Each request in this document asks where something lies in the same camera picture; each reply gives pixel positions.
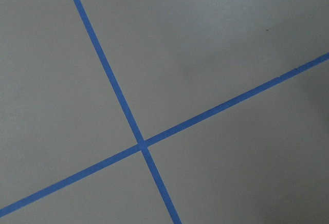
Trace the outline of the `blue tape strip crosswise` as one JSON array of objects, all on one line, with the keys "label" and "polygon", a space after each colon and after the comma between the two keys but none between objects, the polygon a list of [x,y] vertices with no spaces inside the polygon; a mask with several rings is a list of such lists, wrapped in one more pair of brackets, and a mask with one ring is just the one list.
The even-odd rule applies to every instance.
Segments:
[{"label": "blue tape strip crosswise", "polygon": [[[274,79],[272,79],[272,80],[270,80],[270,81],[268,81],[268,82],[266,82],[262,85],[259,85],[255,88],[253,88],[253,89],[251,89],[251,90],[249,90],[249,91],[247,91],[247,92],[245,92],[245,93],[243,93],[239,96],[236,96],[236,97],[234,97],[234,98],[232,98],[232,99],[230,99],[230,100],[228,100],[228,101],[226,101],[226,102],[224,102],[224,103],[222,103],[222,104],[220,104],[220,105],[218,105],[214,108],[211,108],[211,109],[209,109],[209,110],[207,110],[207,111],[205,111],[205,112],[203,112],[203,113],[201,113],[201,114],[199,114],[199,115],[197,115],[193,118],[190,118],[190,119],[188,119],[188,120],[186,120],[186,121],[184,121],[184,122],[182,122],[182,123],[180,123],[180,124],[178,124],[178,125],[176,125],[172,128],[169,128],[169,129],[167,129],[167,130],[165,130],[165,131],[163,131],[163,132],[161,132],[157,135],[154,135],[153,137],[146,140],[147,146],[151,146],[151,145],[153,145],[153,144],[155,144],[159,141],[162,141],[162,140],[164,140],[164,139],[166,139],[166,138],[168,138],[168,137],[170,137],[170,136],[172,136],[176,133],[179,133],[182,130],[187,129],[188,127],[191,127],[191,126],[193,126],[193,125],[195,125],[195,124],[197,124],[197,123],[199,123],[203,120],[208,119],[211,116],[214,116],[214,115],[216,115],[216,114],[218,114],[218,113],[220,113],[220,112],[222,112],[226,109],[229,109],[230,107],[232,107],[232,106],[234,106],[238,103],[241,103],[241,102],[243,102],[243,101],[245,101],[245,100],[247,100],[247,99],[249,99],[249,98],[251,98],[251,97],[267,90],[267,89],[270,89],[273,86],[278,85],[278,84],[280,84],[280,83],[282,83],[282,82],[284,82],[284,81],[286,81],[286,80],[288,80],[288,79],[290,79],[290,78],[292,78],[292,77],[294,77],[294,76],[296,76],[296,75],[298,75],[298,74],[300,74],[304,71],[307,71],[307,70],[311,69],[312,67],[315,67],[315,66],[317,66],[317,65],[319,65],[319,64],[321,64],[321,63],[323,63],[327,60],[328,60],[328,53],[326,53],[326,54],[324,54],[324,55],[322,55],[322,56],[320,56],[320,57],[318,57],[318,58],[316,58],[316,59],[314,59],[310,62],[307,62],[307,63],[305,63],[305,64],[303,64],[303,65],[301,65],[297,68],[294,68],[294,69],[286,72],[285,74],[283,74],[279,77],[276,77],[276,78],[274,78]],[[106,158],[106,159],[104,159],[104,160],[88,167],[88,168],[85,168],[85,169],[83,169],[83,170],[81,170],[81,171],[79,171],[79,172],[77,172],[77,173],[75,173],[75,174],[59,181],[59,182],[57,182],[57,183],[54,183],[54,184],[52,184],[52,185],[50,185],[50,186],[48,186],[48,187],[46,187],[46,188],[44,188],[40,191],[37,191],[37,192],[35,192],[35,193],[19,200],[19,201],[16,201],[16,202],[14,202],[14,203],[12,203],[12,204],[10,204],[10,205],[8,205],[8,206],[1,209],[1,217],[4,217],[4,216],[6,216],[6,215],[8,215],[8,214],[10,214],[14,211],[17,211],[18,209],[21,209],[21,208],[23,208],[23,207],[25,207],[25,206],[33,203],[33,202],[45,197],[45,196],[48,196],[48,195],[50,195],[50,194],[52,194],[52,193],[54,193],[54,192],[56,192],[56,191],[58,191],[62,188],[65,188],[68,185],[71,185],[71,184],[73,184],[73,183],[75,183],[75,182],[77,182],[77,181],[79,181],[79,180],[95,173],[95,172],[98,172],[98,171],[100,171],[100,170],[102,170],[102,169],[118,162],[118,161],[121,161],[124,158],[129,157],[129,156],[131,156],[131,155],[133,155],[133,154],[135,154],[139,151],[140,151],[140,149],[138,148],[138,146],[134,145],[134,146],[132,146],[130,148],[127,148],[127,149],[125,149],[125,150],[123,150],[123,151],[121,151],[121,152],[119,152],[119,153],[117,153],[117,154],[115,154],[111,157],[108,157],[108,158]]]}]

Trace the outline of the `blue tape strip lengthwise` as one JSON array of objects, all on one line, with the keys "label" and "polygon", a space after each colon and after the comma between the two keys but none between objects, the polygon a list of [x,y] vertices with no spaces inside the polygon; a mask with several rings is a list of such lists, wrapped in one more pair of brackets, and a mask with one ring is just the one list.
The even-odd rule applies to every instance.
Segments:
[{"label": "blue tape strip lengthwise", "polygon": [[100,60],[100,63],[105,71],[105,74],[112,86],[112,89],[116,95],[116,98],[120,104],[120,107],[125,115],[125,118],[129,124],[129,127],[134,135],[134,138],[137,143],[137,151],[142,153],[142,156],[148,166],[148,169],[152,175],[152,178],[157,186],[157,189],[161,195],[161,198],[165,204],[165,207],[171,217],[171,220],[173,223],[181,223],[181,219],[179,217],[179,214],[172,202],[172,199],[168,193],[168,190],[161,178],[161,175],[158,171],[158,168],[153,160],[153,157],[148,149],[148,146],[146,144],[146,141],[144,140],[141,131],[136,123],[136,120],[132,114],[132,111],[126,101],[126,98],[120,88],[120,85],[114,75],[114,72],[106,58],[106,55],[101,47],[101,44],[95,34],[95,31],[92,27],[92,24],[90,23],[90,20],[87,16],[87,13],[82,5],[81,0],[73,0],[75,7],[78,11],[78,14],[82,20],[82,23],[85,27],[85,30],[89,36],[89,39],[95,49],[95,52]]}]

